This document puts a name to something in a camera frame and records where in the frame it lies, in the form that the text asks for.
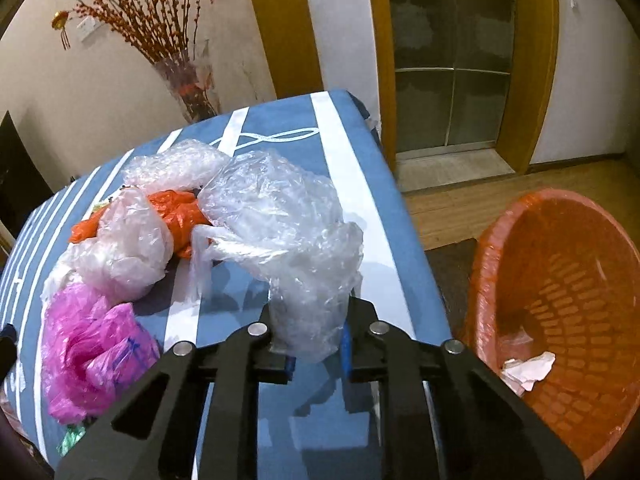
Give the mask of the pink plastic bag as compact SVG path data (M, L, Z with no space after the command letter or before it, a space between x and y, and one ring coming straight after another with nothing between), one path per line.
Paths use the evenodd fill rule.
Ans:
M41 355L50 416L77 425L108 410L158 361L160 347L133 304L112 304L93 287L73 283L47 308Z

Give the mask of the large clear plastic bag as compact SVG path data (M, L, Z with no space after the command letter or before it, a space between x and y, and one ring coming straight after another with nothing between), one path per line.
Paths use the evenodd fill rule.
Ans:
M233 157L198 193L189 284L212 296L216 261L269 286L274 352L320 362L337 352L362 276L363 232L343 218L332 181L276 151Z

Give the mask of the white crumpled paper trash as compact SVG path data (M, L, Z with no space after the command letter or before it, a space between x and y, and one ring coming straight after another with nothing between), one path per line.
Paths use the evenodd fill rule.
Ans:
M526 361L510 359L503 363L500 377L515 394L522 396L550 374L555 359L555 354L548 351Z

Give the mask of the orange plastic trash basket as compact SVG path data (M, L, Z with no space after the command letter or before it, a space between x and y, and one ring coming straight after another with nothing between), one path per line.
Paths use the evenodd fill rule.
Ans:
M462 340L494 372L554 354L523 401L593 474L639 409L639 252L597 203L543 188L480 237Z

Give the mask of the green plastic bag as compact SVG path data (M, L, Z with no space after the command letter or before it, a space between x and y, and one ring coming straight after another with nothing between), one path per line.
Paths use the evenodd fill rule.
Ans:
M64 457L86 434L85 425L68 425L64 437L58 446L58 454Z

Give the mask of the white translucent plastic bag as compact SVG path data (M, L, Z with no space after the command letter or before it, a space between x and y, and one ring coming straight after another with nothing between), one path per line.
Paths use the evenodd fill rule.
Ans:
M44 282L50 304L69 284L84 283L111 300L133 302L165 276L174 241L164 220L137 188L123 188L109 203L96 236L67 246Z

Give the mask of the black television screen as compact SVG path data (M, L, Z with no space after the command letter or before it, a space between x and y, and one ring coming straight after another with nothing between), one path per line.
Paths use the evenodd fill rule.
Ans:
M9 112L2 118L0 138L1 222L17 238L29 215L53 192L29 157Z

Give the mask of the small orange plastic bag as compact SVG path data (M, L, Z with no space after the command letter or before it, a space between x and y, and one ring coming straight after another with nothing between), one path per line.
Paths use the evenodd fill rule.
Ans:
M174 240L174 255L190 259L192 256L191 234L194 226L209 225L209 221L198 206L196 196L189 191L167 190L153 193L146 198L171 232ZM107 207L108 203L96 207L87 220L75 224L68 241L77 244L87 238L96 237L100 219Z

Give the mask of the clear bubble plastic bag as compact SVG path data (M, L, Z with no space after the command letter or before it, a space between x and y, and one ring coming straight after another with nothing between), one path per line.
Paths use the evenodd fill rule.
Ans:
M161 153L131 159L122 170L122 183L146 195L193 191L212 180L230 159L218 148L186 139Z

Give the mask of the glass vase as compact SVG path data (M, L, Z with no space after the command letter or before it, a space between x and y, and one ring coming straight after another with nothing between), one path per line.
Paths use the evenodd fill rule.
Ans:
M213 66L207 56L188 58L176 55L164 58L154 65L154 70L163 79L188 124L196 124L220 114Z

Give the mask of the blue white striped tablecloth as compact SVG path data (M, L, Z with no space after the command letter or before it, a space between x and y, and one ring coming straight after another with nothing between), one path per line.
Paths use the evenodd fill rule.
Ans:
M142 144L152 155L196 139L241 154L273 148L293 164L329 177L344 218L363 232L360 296L378 316L416 339L440 344L450 335L442 300L405 202L374 135L345 91L318 92L240 108ZM18 363L4 391L27 437L51 465L65 428L48 413L41 393L41 293L67 247L72 226L122 185L117 157L62 188L27 220L1 278L1 319L18 333ZM226 339L254 322L267 285L232 263L213 270L212 294L186 305L188 271L170 268L136 315L168 348ZM376 479L381 451L376 406L367 385L344 382L341 362L298 362L292 382L259 393L258 474L263 479Z

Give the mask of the wooden framed glass door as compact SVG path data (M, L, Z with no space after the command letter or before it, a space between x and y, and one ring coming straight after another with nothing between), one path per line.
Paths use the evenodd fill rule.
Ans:
M551 96L559 0L370 0L382 149L491 148L522 174Z

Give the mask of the white wall switch plate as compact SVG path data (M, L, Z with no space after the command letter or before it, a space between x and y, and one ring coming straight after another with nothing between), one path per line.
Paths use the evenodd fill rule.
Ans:
M82 18L76 26L77 39L80 42L86 41L101 26L102 23L93 16Z

